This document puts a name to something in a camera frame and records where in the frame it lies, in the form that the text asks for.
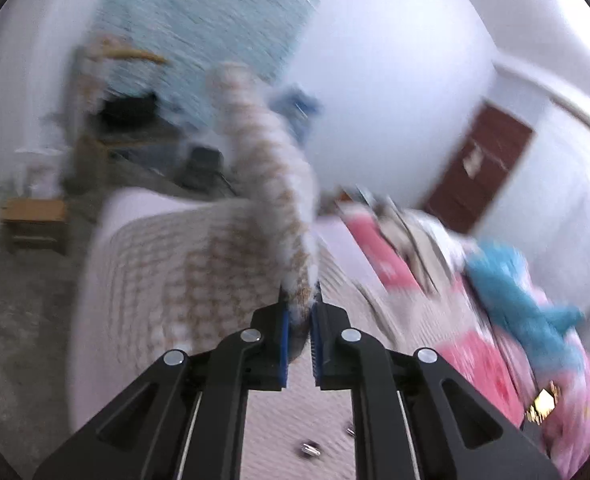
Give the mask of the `beige white houndstooth coat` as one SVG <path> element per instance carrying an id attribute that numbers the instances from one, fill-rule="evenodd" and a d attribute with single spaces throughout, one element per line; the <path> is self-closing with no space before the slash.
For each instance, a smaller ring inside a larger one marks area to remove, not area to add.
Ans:
<path id="1" fill-rule="evenodd" d="M 313 382 L 307 323 L 315 290 L 385 347 L 410 353 L 478 327 L 461 286 L 439 296 L 386 289 L 337 217 L 318 216 L 315 174 L 255 75 L 225 63 L 210 76 L 219 131 L 242 194 L 211 203 L 141 188 L 116 193 L 93 235 L 72 321 L 67 401 L 80 429 L 166 351 L 213 350 L 255 310 L 285 297 L 295 359 L 282 392 L 248 399 L 245 479 L 350 479 L 350 397 Z"/>

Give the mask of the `beige clothes pile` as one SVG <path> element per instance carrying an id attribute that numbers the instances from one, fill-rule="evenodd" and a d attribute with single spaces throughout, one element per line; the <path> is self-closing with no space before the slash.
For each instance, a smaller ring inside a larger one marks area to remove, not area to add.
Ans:
<path id="1" fill-rule="evenodd" d="M 420 289 L 443 296 L 460 281 L 478 243 L 446 229 L 437 218 L 398 207 L 389 197 L 361 195 L 342 206 L 345 226 L 387 289 Z"/>

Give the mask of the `pink floral blanket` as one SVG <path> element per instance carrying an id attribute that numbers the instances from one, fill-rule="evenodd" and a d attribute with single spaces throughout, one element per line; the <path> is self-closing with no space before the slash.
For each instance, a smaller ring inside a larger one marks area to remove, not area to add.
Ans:
<path id="1" fill-rule="evenodd" d="M 496 326 L 466 277 L 443 296 L 427 296 L 420 289 L 387 289 L 358 247 L 371 275 L 359 285 L 375 313 L 385 340 L 401 352 L 431 346 L 498 408 L 514 426 L 534 422 L 535 441 L 569 479 L 590 456 L 590 353 L 576 328 L 566 341 L 584 358 L 581 372 L 561 372 L 538 378 L 521 345 Z M 526 289 L 539 306 L 552 306 L 528 271 Z"/>

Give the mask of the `lilac bed sheet mattress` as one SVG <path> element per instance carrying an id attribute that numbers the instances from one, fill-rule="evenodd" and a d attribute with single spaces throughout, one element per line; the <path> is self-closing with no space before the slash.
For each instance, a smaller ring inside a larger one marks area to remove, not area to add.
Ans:
<path id="1" fill-rule="evenodd" d="M 277 295 L 248 200 L 115 193 L 92 237 L 74 307 L 71 429 L 166 351 L 214 349 Z"/>

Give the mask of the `teal plush garment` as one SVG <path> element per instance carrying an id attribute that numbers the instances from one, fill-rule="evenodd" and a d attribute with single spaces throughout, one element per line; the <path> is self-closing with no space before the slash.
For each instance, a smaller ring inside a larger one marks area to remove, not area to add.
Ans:
<path id="1" fill-rule="evenodd" d="M 583 312 L 574 306 L 539 306 L 526 289 L 527 261 L 516 248 L 481 242 L 466 257 L 466 277 L 490 321 L 521 345 L 538 378 L 584 369 L 580 350 L 566 341 Z"/>

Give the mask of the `small wooden stool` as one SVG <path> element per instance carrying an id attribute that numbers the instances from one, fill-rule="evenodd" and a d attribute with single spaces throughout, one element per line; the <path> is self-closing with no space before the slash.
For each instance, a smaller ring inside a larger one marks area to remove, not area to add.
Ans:
<path id="1" fill-rule="evenodd" d="M 0 212 L 2 240 L 14 254 L 19 248 L 68 251 L 68 209 L 63 200 L 12 198 Z"/>

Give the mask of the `black bin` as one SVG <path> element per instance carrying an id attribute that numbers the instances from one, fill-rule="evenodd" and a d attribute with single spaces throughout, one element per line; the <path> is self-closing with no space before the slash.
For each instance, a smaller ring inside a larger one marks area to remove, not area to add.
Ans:
<path id="1" fill-rule="evenodd" d="M 210 193 L 223 177 L 223 156 L 214 148 L 196 146 L 185 163 L 180 183 L 193 191 Z"/>

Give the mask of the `dark red wooden door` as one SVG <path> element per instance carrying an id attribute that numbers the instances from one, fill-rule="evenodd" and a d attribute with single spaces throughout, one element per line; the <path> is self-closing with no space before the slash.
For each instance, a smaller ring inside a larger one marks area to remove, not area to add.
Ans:
<path id="1" fill-rule="evenodd" d="M 422 210 L 447 229 L 473 230 L 532 140 L 533 129 L 486 102 Z"/>

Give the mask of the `wooden chair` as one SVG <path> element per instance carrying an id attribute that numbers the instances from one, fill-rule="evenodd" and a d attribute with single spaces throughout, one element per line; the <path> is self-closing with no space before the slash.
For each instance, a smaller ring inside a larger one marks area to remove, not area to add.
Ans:
<path id="1" fill-rule="evenodd" d="M 178 145 L 180 130 L 161 117 L 159 96 L 157 117 L 148 126 L 130 131 L 107 131 L 98 121 L 97 114 L 104 102 L 114 96 L 155 92 L 151 87 L 136 93 L 109 89 L 112 72 L 120 64 L 134 63 L 150 63 L 158 70 L 164 70 L 170 60 L 164 55 L 132 46 L 128 40 L 114 35 L 94 36 L 77 50 L 66 113 L 72 145 L 70 169 L 64 178 L 67 191 L 81 194 L 105 188 L 110 156 L 116 152 Z"/>

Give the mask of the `black bag on chair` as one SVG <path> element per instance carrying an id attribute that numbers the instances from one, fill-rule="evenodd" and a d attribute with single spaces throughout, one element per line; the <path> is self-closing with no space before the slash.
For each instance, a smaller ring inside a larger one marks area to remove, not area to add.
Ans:
<path id="1" fill-rule="evenodd" d="M 114 96 L 104 102 L 97 118 L 107 131 L 130 131 L 150 125 L 157 112 L 158 95 L 147 92 L 139 96 Z"/>

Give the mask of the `teal floral hanging cloth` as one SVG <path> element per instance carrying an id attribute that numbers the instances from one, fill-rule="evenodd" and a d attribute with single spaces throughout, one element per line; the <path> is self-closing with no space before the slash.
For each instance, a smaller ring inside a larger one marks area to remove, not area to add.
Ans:
<path id="1" fill-rule="evenodd" d="M 225 61 L 248 65 L 277 80 L 318 0 L 102 0 L 96 32 L 167 58 L 166 67 L 117 62 L 108 74 L 112 94 L 154 92 L 159 113 L 206 128 L 213 109 L 206 90 L 210 68 Z"/>

